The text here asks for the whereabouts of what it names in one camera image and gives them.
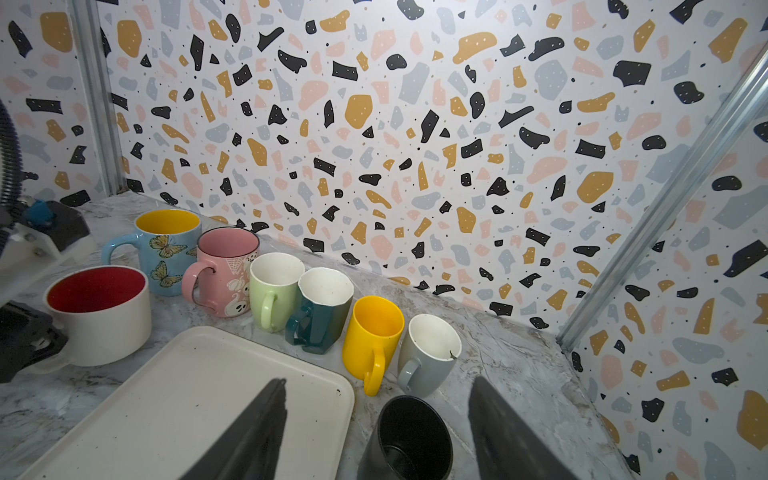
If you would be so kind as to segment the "pink patterned mug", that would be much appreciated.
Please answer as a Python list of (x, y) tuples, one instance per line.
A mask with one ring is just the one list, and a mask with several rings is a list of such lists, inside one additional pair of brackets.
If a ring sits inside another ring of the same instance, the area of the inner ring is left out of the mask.
[(204, 232), (197, 242), (197, 261), (185, 272), (182, 295), (190, 303), (221, 318), (250, 310), (249, 267), (258, 256), (259, 238), (226, 226)]

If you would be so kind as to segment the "dark green mug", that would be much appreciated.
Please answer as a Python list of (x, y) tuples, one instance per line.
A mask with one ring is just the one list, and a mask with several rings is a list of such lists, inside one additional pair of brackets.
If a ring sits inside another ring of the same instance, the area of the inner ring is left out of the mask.
[(300, 305), (285, 326), (285, 340), (305, 352), (325, 354), (339, 339), (349, 314), (354, 285), (342, 272), (307, 270), (299, 279)]

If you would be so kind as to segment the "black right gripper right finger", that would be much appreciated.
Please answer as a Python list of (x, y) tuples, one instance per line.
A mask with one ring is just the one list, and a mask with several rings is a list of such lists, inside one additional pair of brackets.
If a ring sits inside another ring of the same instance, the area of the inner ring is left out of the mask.
[(473, 381), (468, 418), (482, 479), (575, 477), (482, 376)]

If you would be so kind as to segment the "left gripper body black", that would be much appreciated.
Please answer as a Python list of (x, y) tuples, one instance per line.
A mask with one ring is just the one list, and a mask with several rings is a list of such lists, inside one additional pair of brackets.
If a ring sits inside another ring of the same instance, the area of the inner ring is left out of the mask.
[(1, 307), (1, 383), (9, 383), (35, 363), (58, 354), (67, 335), (54, 326), (53, 317), (10, 301)]

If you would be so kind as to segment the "white mug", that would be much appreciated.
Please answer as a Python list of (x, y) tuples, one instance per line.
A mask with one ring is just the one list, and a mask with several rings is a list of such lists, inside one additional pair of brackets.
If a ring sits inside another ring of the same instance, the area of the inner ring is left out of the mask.
[(27, 367), (29, 373), (106, 365), (137, 351), (152, 332), (148, 277), (133, 267), (77, 271), (51, 285), (44, 301), (68, 342), (60, 353)]

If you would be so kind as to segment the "black mug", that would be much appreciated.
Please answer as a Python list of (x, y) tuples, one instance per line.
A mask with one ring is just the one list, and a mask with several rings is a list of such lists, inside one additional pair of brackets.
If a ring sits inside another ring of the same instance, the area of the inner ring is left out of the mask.
[(358, 466), (359, 479), (446, 479), (450, 432), (424, 400), (401, 395), (382, 408)]

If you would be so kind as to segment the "light green mug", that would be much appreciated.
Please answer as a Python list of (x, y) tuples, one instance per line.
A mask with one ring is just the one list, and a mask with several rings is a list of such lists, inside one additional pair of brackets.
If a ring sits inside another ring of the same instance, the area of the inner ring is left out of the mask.
[(305, 273), (297, 257), (270, 252), (259, 255), (249, 267), (250, 307), (256, 327), (281, 332), (300, 304), (298, 281)]

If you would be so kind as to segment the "grey mug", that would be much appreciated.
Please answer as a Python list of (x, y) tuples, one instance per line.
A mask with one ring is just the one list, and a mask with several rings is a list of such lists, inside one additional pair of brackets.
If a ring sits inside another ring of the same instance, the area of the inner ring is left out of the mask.
[(398, 386), (408, 395), (426, 397), (445, 381), (462, 352), (457, 331), (431, 314), (414, 316), (398, 359)]

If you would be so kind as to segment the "blue butterfly mug yellow inside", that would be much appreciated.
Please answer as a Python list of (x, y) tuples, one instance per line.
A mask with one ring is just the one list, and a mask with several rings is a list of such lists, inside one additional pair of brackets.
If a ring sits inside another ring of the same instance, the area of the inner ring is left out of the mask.
[(182, 294), (182, 279), (197, 260), (197, 241), (202, 234), (200, 218), (183, 210), (156, 210), (135, 220), (134, 232), (112, 240), (102, 249), (104, 265), (113, 251), (132, 245), (138, 251), (140, 270), (149, 279), (149, 290), (158, 296)]

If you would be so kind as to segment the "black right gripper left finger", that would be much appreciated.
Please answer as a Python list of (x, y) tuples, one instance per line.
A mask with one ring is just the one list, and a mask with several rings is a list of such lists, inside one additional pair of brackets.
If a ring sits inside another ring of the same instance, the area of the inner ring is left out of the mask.
[(273, 479), (288, 416), (285, 385), (270, 380), (183, 477)]

